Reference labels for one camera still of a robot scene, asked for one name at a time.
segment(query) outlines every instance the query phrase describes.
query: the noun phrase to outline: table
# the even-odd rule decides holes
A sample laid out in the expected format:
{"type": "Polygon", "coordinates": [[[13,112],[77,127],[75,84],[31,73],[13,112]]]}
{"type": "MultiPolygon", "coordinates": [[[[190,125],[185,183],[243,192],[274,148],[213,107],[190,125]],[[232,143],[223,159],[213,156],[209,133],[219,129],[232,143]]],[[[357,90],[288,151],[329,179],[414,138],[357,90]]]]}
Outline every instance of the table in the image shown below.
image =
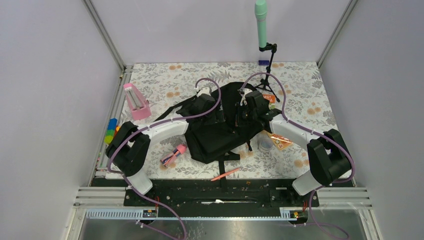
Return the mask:
{"type": "MultiPolygon", "coordinates": [[[[257,62],[212,62],[212,63],[138,63],[133,67],[130,83],[134,84],[148,99],[152,115],[133,121],[128,104],[125,102],[119,124],[133,121],[136,125],[153,122],[170,106],[196,94],[195,82],[203,77],[215,80],[220,86],[230,82],[244,82],[250,75],[265,72],[265,66],[257,62]]],[[[287,103],[287,116],[299,123],[317,130],[337,129],[319,69],[315,62],[275,62],[271,73],[283,84],[287,103]]],[[[260,76],[249,83],[257,85],[260,76]]],[[[269,78],[272,89],[281,102],[275,107],[281,109],[283,91],[269,78]]],[[[211,83],[200,83],[200,87],[215,87],[211,83]]],[[[251,140],[253,151],[246,144],[233,150],[241,160],[226,161],[227,171],[241,167],[240,171],[227,178],[269,179],[297,178],[309,170],[308,154],[293,144],[279,151],[273,147],[270,152],[258,149],[258,136],[251,140]]],[[[178,144],[185,143],[184,136],[174,136],[151,146],[143,170],[151,179],[209,179],[219,175],[218,162],[204,164],[191,159],[190,152],[179,156],[170,167],[163,167],[159,159],[170,153],[178,144]]]]}

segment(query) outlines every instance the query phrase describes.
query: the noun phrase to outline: black tripod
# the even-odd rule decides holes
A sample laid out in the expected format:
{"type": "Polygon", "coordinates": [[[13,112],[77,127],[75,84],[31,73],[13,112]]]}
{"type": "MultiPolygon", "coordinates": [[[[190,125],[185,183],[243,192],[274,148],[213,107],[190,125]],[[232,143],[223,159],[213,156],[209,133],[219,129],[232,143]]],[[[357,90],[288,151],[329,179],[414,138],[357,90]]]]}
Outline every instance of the black tripod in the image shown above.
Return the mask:
{"type": "MultiPolygon", "coordinates": [[[[259,51],[264,52],[264,51],[268,51],[271,50],[271,59],[269,60],[269,66],[266,67],[266,72],[267,73],[271,73],[271,65],[273,64],[273,58],[274,58],[274,54],[277,52],[277,44],[271,44],[271,43],[266,43],[265,47],[260,47],[259,51]]],[[[275,100],[277,100],[277,102],[280,102],[280,99],[277,97],[276,93],[273,91],[273,89],[270,86],[270,83],[268,82],[268,77],[269,75],[265,76],[265,79],[261,79],[260,80],[260,84],[255,86],[256,89],[262,89],[268,92],[271,92],[272,94],[274,94],[275,96],[275,100]]]]}

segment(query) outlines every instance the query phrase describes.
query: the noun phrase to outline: orange marker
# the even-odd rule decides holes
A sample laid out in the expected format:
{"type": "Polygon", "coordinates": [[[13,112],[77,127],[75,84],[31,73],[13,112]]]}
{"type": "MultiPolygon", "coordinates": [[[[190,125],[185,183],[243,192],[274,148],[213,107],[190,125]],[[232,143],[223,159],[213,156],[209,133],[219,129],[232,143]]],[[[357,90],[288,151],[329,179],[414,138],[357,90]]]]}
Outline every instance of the orange marker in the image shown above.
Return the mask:
{"type": "Polygon", "coordinates": [[[212,180],[210,180],[211,182],[213,182],[213,181],[216,181],[216,180],[218,180],[218,179],[221,179],[221,178],[223,178],[223,177],[225,177],[225,176],[228,176],[228,175],[230,175],[230,174],[232,174],[232,173],[235,173],[235,172],[237,172],[238,170],[240,170],[240,167],[237,167],[236,169],[234,169],[234,170],[231,170],[231,171],[228,171],[228,172],[226,172],[226,173],[224,173],[224,174],[221,174],[221,175],[219,175],[219,176],[217,176],[217,177],[214,177],[212,180]]]}

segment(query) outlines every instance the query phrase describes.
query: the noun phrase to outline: white wall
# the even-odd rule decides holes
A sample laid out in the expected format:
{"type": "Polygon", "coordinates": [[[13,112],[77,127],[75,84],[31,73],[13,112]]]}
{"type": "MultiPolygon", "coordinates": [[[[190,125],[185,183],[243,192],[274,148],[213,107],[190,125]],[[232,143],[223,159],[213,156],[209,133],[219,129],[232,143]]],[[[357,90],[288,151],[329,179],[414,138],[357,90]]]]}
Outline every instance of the white wall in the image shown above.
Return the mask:
{"type": "MultiPolygon", "coordinates": [[[[127,64],[255,62],[256,0],[93,0],[127,64]]],[[[276,61],[316,61],[349,0],[267,0],[276,61]]],[[[270,53],[261,55],[269,59],[270,53]]]]}
{"type": "Polygon", "coordinates": [[[0,238],[57,240],[119,70],[79,0],[0,2],[0,238]]]}
{"type": "Polygon", "coordinates": [[[423,239],[424,1],[359,1],[321,69],[385,240],[423,239]]]}

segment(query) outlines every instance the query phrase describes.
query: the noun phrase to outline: purple cable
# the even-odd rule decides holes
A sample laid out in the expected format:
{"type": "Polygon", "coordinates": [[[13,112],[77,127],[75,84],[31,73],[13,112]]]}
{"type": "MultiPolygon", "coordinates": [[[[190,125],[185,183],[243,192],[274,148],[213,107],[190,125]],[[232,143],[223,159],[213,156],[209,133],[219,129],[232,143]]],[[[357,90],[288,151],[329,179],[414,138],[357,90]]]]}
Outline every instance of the purple cable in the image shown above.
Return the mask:
{"type": "MultiPolygon", "coordinates": [[[[291,123],[292,125],[294,125],[294,126],[296,126],[296,127],[298,127],[298,128],[300,128],[300,129],[302,129],[302,130],[304,130],[304,131],[307,131],[307,132],[310,132],[311,134],[314,134],[314,135],[317,135],[317,136],[319,136],[319,137],[321,137],[321,138],[323,138],[323,139],[325,139],[325,140],[327,140],[328,142],[330,142],[331,144],[333,144],[334,146],[336,146],[344,155],[346,155],[346,157],[347,157],[347,159],[349,160],[349,163],[350,163],[350,166],[351,166],[351,169],[352,169],[352,173],[350,174],[350,176],[348,177],[348,178],[346,178],[346,179],[336,179],[334,182],[335,183],[344,183],[344,182],[348,182],[348,181],[350,181],[350,180],[352,180],[353,179],[353,177],[354,177],[354,175],[355,175],[355,163],[354,163],[354,160],[352,159],[352,157],[351,157],[351,155],[348,153],[348,151],[346,151],[342,146],[340,146],[337,142],[335,142],[335,141],[333,141],[332,139],[330,139],[329,137],[327,137],[327,136],[325,136],[324,134],[322,134],[322,133],[319,133],[319,132],[315,132],[315,131],[313,131],[312,129],[309,129],[309,128],[307,128],[307,127],[305,127],[305,126],[302,126],[302,125],[300,125],[299,123],[297,123],[297,122],[295,122],[295,121],[292,121],[292,120],[290,120],[287,116],[286,116],[286,114],[284,113],[284,108],[285,108],[285,106],[286,106],[286,91],[284,90],[284,87],[283,87],[283,85],[281,84],[281,82],[274,76],[274,75],[272,75],[271,73],[267,73],[267,72],[257,72],[257,73],[255,73],[255,74],[253,74],[253,75],[251,75],[245,82],[244,82],[244,84],[241,86],[241,88],[243,89],[245,86],[246,86],[246,84],[249,82],[249,80],[250,79],[252,79],[254,76],[257,76],[257,75],[261,75],[261,74],[265,74],[265,75],[268,75],[268,76],[270,76],[270,77],[272,77],[273,79],[275,79],[275,81],[278,83],[278,85],[280,86],[280,88],[281,88],[281,90],[282,90],[282,93],[283,93],[283,101],[282,101],[282,108],[281,108],[281,115],[282,115],[282,118],[284,119],[284,120],[286,120],[288,123],[291,123]]],[[[328,231],[326,231],[322,226],[321,226],[321,223],[318,223],[317,222],[317,220],[315,219],[315,216],[314,216],[314,214],[313,214],[313,212],[312,212],[312,197],[313,197],[313,195],[314,195],[314,193],[317,191],[317,190],[319,190],[319,189],[321,189],[321,188],[323,188],[324,186],[320,186],[320,187],[318,187],[317,189],[314,189],[314,190],[312,190],[311,192],[310,192],[310,198],[309,198],[309,212],[310,212],[310,216],[312,217],[312,219],[313,219],[313,221],[314,221],[314,223],[310,223],[310,225],[317,225],[318,226],[318,228],[319,229],[321,229],[321,231],[323,231],[325,234],[327,234],[328,236],[330,236],[331,238],[334,238],[334,239],[337,239],[337,240],[348,240],[348,239],[350,239],[351,237],[349,236],[349,234],[344,230],[344,229],[342,229],[341,227],[339,227],[339,226],[337,226],[337,225],[333,225],[333,224],[329,224],[329,223],[326,223],[326,226],[331,226],[331,227],[334,227],[334,228],[337,228],[337,229],[339,229],[340,231],[342,231],[343,233],[345,233],[346,234],[346,238],[340,238],[340,237],[337,237],[337,236],[334,236],[333,234],[331,234],[331,233],[329,233],[328,231]]]]}
{"type": "MultiPolygon", "coordinates": [[[[115,159],[115,157],[117,156],[117,154],[119,153],[119,151],[128,143],[128,141],[130,141],[130,139],[132,139],[135,135],[137,135],[137,134],[139,134],[139,133],[141,133],[141,132],[143,132],[143,131],[145,131],[145,130],[148,130],[148,129],[150,129],[150,128],[153,128],[153,127],[155,127],[155,126],[158,126],[158,125],[161,125],[161,124],[164,124],[164,123],[169,123],[169,122],[171,122],[171,121],[173,121],[173,120],[185,120],[185,119],[193,119],[193,118],[198,118],[198,117],[201,117],[201,116],[204,116],[204,115],[206,115],[206,114],[208,114],[208,113],[210,113],[210,112],[212,112],[217,106],[218,106],[218,104],[220,103],[220,101],[221,101],[221,89],[220,89],[220,86],[218,85],[218,83],[217,82],[215,82],[214,80],[212,80],[212,79],[210,79],[210,78],[207,78],[207,77],[203,77],[203,78],[200,78],[199,80],[197,80],[197,82],[196,82],[196,84],[195,84],[195,87],[197,88],[197,86],[198,86],[198,84],[199,84],[199,82],[200,81],[203,81],[203,80],[207,80],[207,81],[210,81],[210,82],[212,82],[213,84],[215,84],[215,86],[218,88],[218,100],[216,101],[216,103],[215,103],[215,105],[213,106],[213,107],[211,107],[209,110],[207,110],[207,111],[205,111],[205,112],[203,112],[203,113],[200,113],[200,114],[197,114],[197,115],[193,115],[193,116],[185,116],[185,117],[176,117],[176,118],[173,118],[173,119],[164,119],[164,120],[161,120],[161,121],[158,121],[158,122],[154,122],[154,123],[152,123],[150,126],[146,126],[146,127],[143,127],[142,129],[139,129],[139,130],[137,130],[137,131],[135,131],[134,133],[132,133],[129,137],[127,137],[119,146],[118,146],[118,148],[115,150],[115,152],[112,154],[112,156],[109,158],[109,160],[107,161],[107,170],[109,171],[109,172],[111,172],[111,173],[115,173],[115,174],[122,174],[122,177],[123,177],[123,179],[126,181],[126,183],[129,185],[129,186],[131,186],[131,183],[130,183],[130,181],[128,180],[128,178],[124,175],[124,173],[122,173],[122,172],[120,172],[120,171],[115,171],[115,170],[112,170],[111,169],[111,166],[112,166],[112,163],[113,163],[113,161],[114,161],[114,159],[115,159]]],[[[134,192],[136,193],[136,194],[138,194],[140,197],[142,197],[142,198],[144,198],[145,200],[147,200],[147,201],[150,201],[150,202],[152,202],[152,203],[154,203],[154,204],[159,204],[159,205],[161,205],[162,207],[164,207],[164,208],[166,208],[166,209],[168,209],[172,214],[174,214],[175,215],[175,217],[178,219],[178,221],[181,223],[181,226],[182,226],[182,230],[184,231],[184,238],[182,239],[182,240],[185,240],[185,239],[187,239],[187,230],[186,230],[186,226],[184,225],[184,223],[183,223],[183,221],[181,220],[181,218],[180,218],[180,216],[178,216],[178,214],[174,211],[174,210],[172,210],[172,208],[170,208],[169,206],[167,206],[166,204],[163,204],[163,203],[161,203],[161,202],[158,202],[158,201],[155,201],[155,200],[153,200],[153,199],[151,199],[151,198],[148,198],[148,197],[146,197],[146,196],[144,196],[141,192],[139,192],[137,189],[135,189],[135,188],[133,188],[132,190],[134,190],[134,192]]],[[[167,237],[169,237],[169,238],[171,238],[171,239],[173,239],[173,240],[180,240],[179,238],[176,238],[176,237],[173,237],[173,236],[171,236],[171,235],[169,235],[169,234],[167,234],[166,232],[164,232],[164,231],[161,231],[161,230],[159,230],[159,229],[156,229],[156,228],[154,228],[154,227],[152,227],[152,226],[149,226],[149,225],[145,225],[145,224],[141,224],[142,226],[146,226],[147,228],[149,228],[149,229],[151,229],[151,230],[154,230],[154,231],[156,231],[156,232],[158,232],[158,233],[161,233],[161,234],[163,234],[163,235],[165,235],[165,236],[167,236],[167,237]]]]}

